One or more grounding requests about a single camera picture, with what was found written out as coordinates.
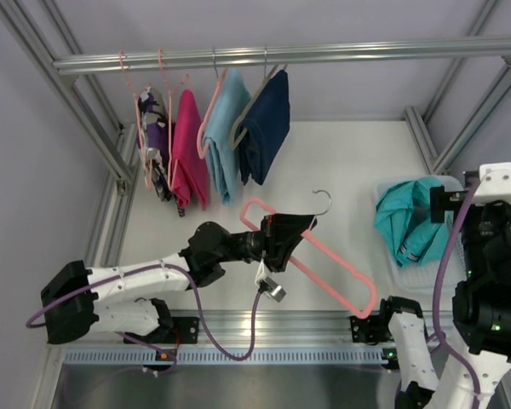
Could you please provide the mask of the teal trousers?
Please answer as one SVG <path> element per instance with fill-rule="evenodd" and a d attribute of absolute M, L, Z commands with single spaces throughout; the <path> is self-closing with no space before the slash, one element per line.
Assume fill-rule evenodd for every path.
<path fill-rule="evenodd" d="M 375 229 L 400 268 L 439 260 L 449 238 L 444 223 L 431 222 L 430 189 L 441 187 L 427 176 L 391 186 L 376 204 Z"/>

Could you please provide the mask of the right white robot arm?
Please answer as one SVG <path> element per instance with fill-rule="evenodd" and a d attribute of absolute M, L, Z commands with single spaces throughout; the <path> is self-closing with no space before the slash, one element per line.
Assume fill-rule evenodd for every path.
<path fill-rule="evenodd" d="M 489 185 L 429 190 L 429 225 L 449 234 L 433 288 L 433 335 L 448 353 L 441 375 L 433 368 L 420 304 L 402 297 L 381 302 L 379 318 L 395 341 L 401 374 L 397 408 L 485 408 L 511 370 L 511 199 L 499 191 L 477 204 L 477 193 Z M 466 277 L 452 298 L 454 328 L 444 333 L 439 299 L 458 240 Z"/>

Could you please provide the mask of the pink hanger of blue trousers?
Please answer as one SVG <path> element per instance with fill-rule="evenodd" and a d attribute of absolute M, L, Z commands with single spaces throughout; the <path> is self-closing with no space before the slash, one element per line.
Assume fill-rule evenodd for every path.
<path fill-rule="evenodd" d="M 217 78 L 217 83 L 216 83 L 216 87 L 215 87 L 215 90 L 214 90 L 214 94 L 212 95 L 211 99 L 210 99 L 210 103 L 208 105 L 208 108 L 204 114 L 204 117 L 203 117 L 203 120 L 198 128 L 198 133 L 197 133 L 197 152 L 198 152 L 198 157 L 200 159 L 204 159 L 208 150 L 209 150 L 209 145 L 208 144 L 204 144 L 203 142 L 203 137 L 204 137 L 204 132 L 206 131 L 207 129 L 207 126 L 208 126 L 208 123 L 210 121 L 210 116 L 214 110 L 214 107 L 215 107 L 215 104 L 217 102 L 217 99 L 219 97 L 219 94 L 221 93 L 221 88 L 222 88 L 222 85 L 225 81 L 225 78 L 227 76 L 227 71 L 228 71 L 228 68 L 225 67 L 221 73 L 218 72 L 217 70 L 217 65 L 216 65 L 216 57 L 215 57 L 215 51 L 212 51 L 212 60 L 213 60 L 213 68 L 214 68 L 214 71 L 215 71 L 215 74 L 216 74 L 216 78 Z"/>

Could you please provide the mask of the grey hanger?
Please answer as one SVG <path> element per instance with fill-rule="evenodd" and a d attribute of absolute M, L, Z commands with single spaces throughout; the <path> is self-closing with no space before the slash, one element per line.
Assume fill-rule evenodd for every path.
<path fill-rule="evenodd" d="M 229 142 L 230 148 L 234 153 L 238 152 L 238 147 L 245 138 L 248 133 L 248 130 L 245 127 L 242 127 L 244 121 L 249 117 L 250 112 L 253 110 L 254 105 L 261 99 L 261 95 L 264 93 L 268 84 L 272 79 L 278 76 L 280 72 L 287 72 L 288 65 L 276 64 L 273 66 L 270 72 L 267 72 L 267 48 L 264 49 L 264 78 L 259 86 L 259 88 L 255 91 L 255 93 L 251 96 L 250 101 L 244 107 L 244 110 L 239 114 L 237 119 L 233 122 L 233 126 L 231 128 L 229 134 Z"/>

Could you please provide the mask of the aluminium hanging rail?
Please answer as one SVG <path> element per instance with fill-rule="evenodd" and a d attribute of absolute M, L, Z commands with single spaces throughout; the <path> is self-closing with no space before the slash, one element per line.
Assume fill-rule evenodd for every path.
<path fill-rule="evenodd" d="M 305 46 L 244 47 L 191 51 L 147 51 L 108 55 L 69 55 L 57 58 L 62 76 L 97 73 L 226 66 L 269 66 L 379 60 L 452 59 L 511 55 L 511 35 L 455 37 L 370 43 Z"/>

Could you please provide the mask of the left aluminium frame struts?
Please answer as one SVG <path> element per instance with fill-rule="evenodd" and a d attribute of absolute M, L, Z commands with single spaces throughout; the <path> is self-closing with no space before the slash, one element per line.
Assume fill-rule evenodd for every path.
<path fill-rule="evenodd" d="M 84 80 L 95 99 L 91 104 L 77 86 L 79 76 L 59 72 L 55 66 L 57 54 L 22 1 L 0 1 L 0 20 L 93 142 L 108 169 L 84 260 L 111 266 L 120 259 L 135 195 L 138 171 L 134 126 L 120 121 L 94 75 Z"/>

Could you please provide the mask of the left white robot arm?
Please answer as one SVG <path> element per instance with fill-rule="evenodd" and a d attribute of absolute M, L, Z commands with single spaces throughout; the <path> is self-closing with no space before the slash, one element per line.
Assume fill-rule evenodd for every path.
<path fill-rule="evenodd" d="M 67 263 L 42 289 L 44 327 L 53 345 L 98 332 L 121 332 L 144 343 L 161 343 L 173 320 L 161 295 L 195 291 L 224 276 L 225 262 L 263 262 L 273 273 L 285 270 L 302 235 L 315 227 L 311 215 L 265 216 L 259 229 L 230 233 L 205 222 L 187 248 L 165 258 L 127 267 Z"/>

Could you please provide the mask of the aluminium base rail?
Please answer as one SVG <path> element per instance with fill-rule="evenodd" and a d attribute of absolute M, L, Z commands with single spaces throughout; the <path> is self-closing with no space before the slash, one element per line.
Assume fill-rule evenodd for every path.
<path fill-rule="evenodd" d="M 198 347 L 209 347 L 211 342 L 198 322 L 194 310 L 175 311 L 175 317 L 185 322 L 173 332 L 171 340 L 182 345 L 191 337 Z M 246 348 L 250 343 L 249 310 L 215 310 L 204 313 L 205 322 L 216 341 L 223 347 Z M 259 311 L 255 319 L 255 345 L 268 346 L 339 346 L 356 343 L 348 313 L 341 311 Z"/>

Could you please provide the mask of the white plastic basket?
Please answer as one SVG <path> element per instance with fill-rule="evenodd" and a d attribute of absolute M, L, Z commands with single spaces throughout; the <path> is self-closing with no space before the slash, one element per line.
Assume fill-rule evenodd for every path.
<path fill-rule="evenodd" d="M 451 176 L 435 176 L 439 179 L 439 182 L 445 188 L 447 192 L 461 191 L 462 185 L 461 183 L 454 177 Z M 411 181 L 419 178 L 403 178 L 403 179 L 395 179 L 388 181 L 381 181 L 376 184 L 374 188 L 373 198 L 375 201 L 375 215 L 376 215 L 376 204 L 380 200 L 381 196 L 393 185 L 401 183 L 403 181 Z M 453 226 L 452 213 L 447 212 L 445 215 L 445 222 L 448 227 L 449 236 Z M 405 291 L 410 291 L 413 293 L 420 294 L 430 294 L 433 292 L 434 282 L 436 279 L 436 275 L 438 273 L 440 260 L 429 262 L 423 266 L 418 267 L 417 265 L 411 265 L 409 267 L 400 268 L 398 267 L 390 251 L 385 244 L 385 254 L 388 261 L 388 266 L 390 269 L 390 275 L 392 277 L 393 282 L 401 287 Z"/>

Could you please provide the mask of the magenta trousers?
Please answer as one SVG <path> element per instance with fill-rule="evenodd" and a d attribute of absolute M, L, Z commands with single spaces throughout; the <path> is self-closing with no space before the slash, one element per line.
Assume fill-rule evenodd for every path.
<path fill-rule="evenodd" d="M 204 158 L 198 156 L 201 117 L 193 92 L 181 93 L 172 149 L 171 181 L 178 205 L 185 209 L 194 194 L 205 211 L 210 199 L 210 177 Z"/>

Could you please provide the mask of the purple patterned trousers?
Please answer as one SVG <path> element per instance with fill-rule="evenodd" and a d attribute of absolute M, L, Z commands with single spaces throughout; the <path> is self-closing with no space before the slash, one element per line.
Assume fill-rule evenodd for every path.
<path fill-rule="evenodd" d="M 162 93 L 151 86 L 141 93 L 138 100 L 139 108 L 143 114 L 144 128 L 149 137 L 149 146 L 157 150 L 152 179 L 154 191 L 161 202 L 175 201 L 179 217 L 185 215 L 180 208 L 178 198 L 172 193 L 167 184 L 168 155 L 168 127 L 167 109 Z"/>

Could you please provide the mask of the light blue trousers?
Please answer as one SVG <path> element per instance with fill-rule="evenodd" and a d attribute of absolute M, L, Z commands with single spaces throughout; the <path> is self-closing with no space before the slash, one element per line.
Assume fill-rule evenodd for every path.
<path fill-rule="evenodd" d="M 231 68 L 222 83 L 203 136 L 203 144 L 209 145 L 205 159 L 210 180 L 224 205 L 234 202 L 238 186 L 238 154 L 231 146 L 230 133 L 250 98 L 241 72 Z"/>

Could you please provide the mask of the navy blue trousers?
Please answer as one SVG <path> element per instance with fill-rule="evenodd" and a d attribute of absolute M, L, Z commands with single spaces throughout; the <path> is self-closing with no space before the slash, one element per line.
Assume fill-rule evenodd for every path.
<path fill-rule="evenodd" d="M 241 182 L 262 185 L 290 131 L 290 84 L 287 72 L 271 80 L 242 127 L 247 135 L 238 147 Z"/>

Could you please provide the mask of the aluminium frame struts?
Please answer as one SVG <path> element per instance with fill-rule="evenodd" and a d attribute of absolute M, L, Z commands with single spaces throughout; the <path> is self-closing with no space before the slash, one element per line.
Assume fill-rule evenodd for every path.
<path fill-rule="evenodd" d="M 481 1 L 412 2 L 405 12 L 404 28 L 413 38 L 457 37 L 468 32 L 483 7 Z M 511 1 L 498 3 L 483 32 L 511 34 Z M 425 109 L 445 78 L 450 62 L 420 60 L 412 65 L 405 90 L 419 94 L 416 104 Z M 429 120 L 429 133 L 438 152 L 443 152 L 460 134 L 506 68 L 505 61 L 498 56 L 469 58 L 461 64 Z M 481 125 L 478 136 L 456 158 L 451 172 L 461 174 L 481 164 L 498 162 L 511 162 L 511 88 Z"/>
<path fill-rule="evenodd" d="M 94 75 L 84 80 L 95 99 L 91 104 L 77 86 L 79 76 L 59 72 L 55 66 L 57 54 L 22 1 L 0 1 L 0 20 L 93 142 L 108 169 L 84 260 L 111 266 L 120 259 L 135 195 L 138 171 L 134 126 L 120 121 Z"/>

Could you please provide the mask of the pink hanger of magenta trousers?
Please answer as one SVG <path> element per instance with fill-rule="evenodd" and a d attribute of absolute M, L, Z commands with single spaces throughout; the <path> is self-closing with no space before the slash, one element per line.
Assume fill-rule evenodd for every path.
<path fill-rule="evenodd" d="M 162 49 L 158 50 L 158 67 L 159 71 L 162 74 L 164 86 L 166 88 L 167 92 L 167 98 L 168 102 L 166 107 L 168 108 L 167 111 L 167 118 L 169 120 L 169 127 L 168 127 L 168 155 L 169 155 L 169 161 L 167 164 L 167 184 L 169 189 L 172 189 L 173 181 L 172 181 L 172 162 L 173 162 L 173 124 L 174 122 L 174 112 L 173 112 L 173 100 L 175 92 L 178 91 L 189 79 L 189 76 L 186 74 L 179 83 L 172 84 L 167 76 L 167 65 L 164 63 L 164 57 L 165 53 Z"/>

